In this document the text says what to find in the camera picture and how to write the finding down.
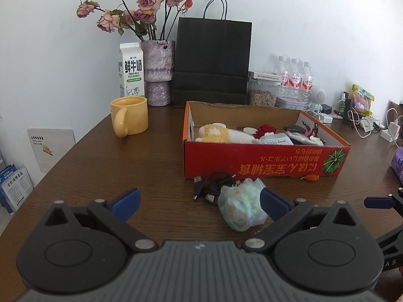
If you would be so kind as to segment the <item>yellow white plush toy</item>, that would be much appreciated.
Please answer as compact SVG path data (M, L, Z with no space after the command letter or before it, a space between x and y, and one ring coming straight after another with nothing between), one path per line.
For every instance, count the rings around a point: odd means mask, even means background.
M254 144L256 142L256 139L250 134L213 124L199 128L198 135L196 142L229 144Z

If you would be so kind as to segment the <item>green puff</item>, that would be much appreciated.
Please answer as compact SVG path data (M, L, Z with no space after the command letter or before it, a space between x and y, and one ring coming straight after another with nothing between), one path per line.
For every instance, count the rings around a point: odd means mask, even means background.
M265 187L261 179L248 178L237 186L221 188L218 207L233 230L244 232L266 222L268 215L260 205L260 194Z

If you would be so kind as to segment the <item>white bottle cap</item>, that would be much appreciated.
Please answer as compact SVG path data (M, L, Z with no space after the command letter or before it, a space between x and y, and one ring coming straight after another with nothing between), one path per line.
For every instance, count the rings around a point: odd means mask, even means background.
M251 127L244 127L243 132L249 134L249 135L254 135L257 133L257 129L251 128Z

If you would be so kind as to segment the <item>purple tissue pack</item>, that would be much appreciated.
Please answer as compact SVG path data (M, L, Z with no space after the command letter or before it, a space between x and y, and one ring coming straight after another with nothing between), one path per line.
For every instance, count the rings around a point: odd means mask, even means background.
M403 148L398 147L391 160L391 167L397 175L401 184L403 184Z

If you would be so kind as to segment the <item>red fabric rose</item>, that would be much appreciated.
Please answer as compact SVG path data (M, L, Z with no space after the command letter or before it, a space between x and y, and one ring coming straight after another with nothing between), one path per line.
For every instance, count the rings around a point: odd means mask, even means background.
M260 126L257 131L253 134L255 139L262 138L265 134L276 134L277 130L268 124Z

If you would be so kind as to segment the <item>black phone stand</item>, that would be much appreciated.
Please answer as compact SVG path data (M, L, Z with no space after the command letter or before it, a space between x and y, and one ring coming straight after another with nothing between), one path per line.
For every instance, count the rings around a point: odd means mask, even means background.
M348 116L348 111L351 109L351 102L352 100L349 97L349 93L344 91L342 93L342 100L340 102L340 113L345 117Z

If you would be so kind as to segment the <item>decorated tin box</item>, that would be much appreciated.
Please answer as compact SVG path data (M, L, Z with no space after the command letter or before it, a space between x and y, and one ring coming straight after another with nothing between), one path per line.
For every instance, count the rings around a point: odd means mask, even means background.
M290 99L288 97L277 97L276 107L290 110L304 110L306 103L300 100Z

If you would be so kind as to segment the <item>purple textured vase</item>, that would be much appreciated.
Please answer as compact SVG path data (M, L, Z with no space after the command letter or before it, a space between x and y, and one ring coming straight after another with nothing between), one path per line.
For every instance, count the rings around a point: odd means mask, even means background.
M172 102L175 47L173 40L141 42L144 53L144 79L149 106L167 106Z

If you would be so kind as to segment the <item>white round robot toy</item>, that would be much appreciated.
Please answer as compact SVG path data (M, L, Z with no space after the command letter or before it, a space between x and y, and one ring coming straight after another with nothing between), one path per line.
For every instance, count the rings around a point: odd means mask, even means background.
M314 85L309 99L310 108L320 112L326 100L326 91L321 86Z

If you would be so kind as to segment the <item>white sign board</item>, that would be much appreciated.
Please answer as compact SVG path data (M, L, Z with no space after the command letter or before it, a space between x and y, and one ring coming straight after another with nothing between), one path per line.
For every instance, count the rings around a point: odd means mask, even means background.
M49 172L76 143L72 129L29 128L27 134L43 173Z

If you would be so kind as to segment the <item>white green milk carton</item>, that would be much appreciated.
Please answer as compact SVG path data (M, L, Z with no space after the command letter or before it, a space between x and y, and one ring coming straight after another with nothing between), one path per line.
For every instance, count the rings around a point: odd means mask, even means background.
M145 96L144 53L139 43L120 44L118 71L120 97Z

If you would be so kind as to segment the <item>cotton swab plastic box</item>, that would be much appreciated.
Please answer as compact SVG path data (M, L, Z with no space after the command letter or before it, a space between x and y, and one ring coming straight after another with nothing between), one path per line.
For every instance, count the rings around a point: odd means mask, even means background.
M262 144L271 144L271 145L293 145L294 143L291 141L290 137L285 133L266 133L259 141Z

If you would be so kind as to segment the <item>black paper bag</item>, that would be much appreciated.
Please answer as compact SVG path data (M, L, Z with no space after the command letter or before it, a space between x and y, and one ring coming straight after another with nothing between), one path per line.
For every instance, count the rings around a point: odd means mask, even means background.
M227 19L227 0L220 19L181 18L172 83L173 106L188 101L244 104L247 95L252 23Z

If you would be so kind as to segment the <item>clear jar of nuts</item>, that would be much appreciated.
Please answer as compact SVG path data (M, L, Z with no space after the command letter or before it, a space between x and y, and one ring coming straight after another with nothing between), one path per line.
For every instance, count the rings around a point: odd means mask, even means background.
M251 79L248 83L249 104L252 106L274 107L278 90L278 82Z

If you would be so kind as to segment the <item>braided cable pink tie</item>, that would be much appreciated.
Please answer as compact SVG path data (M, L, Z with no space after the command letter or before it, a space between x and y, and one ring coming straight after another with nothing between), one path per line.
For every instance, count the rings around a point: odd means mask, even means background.
M319 132L319 124L317 122L314 123L313 126L308 125L305 121L302 121L303 125L287 125L284 126L283 129L285 132L294 133L294 134L302 134L307 138L318 137Z

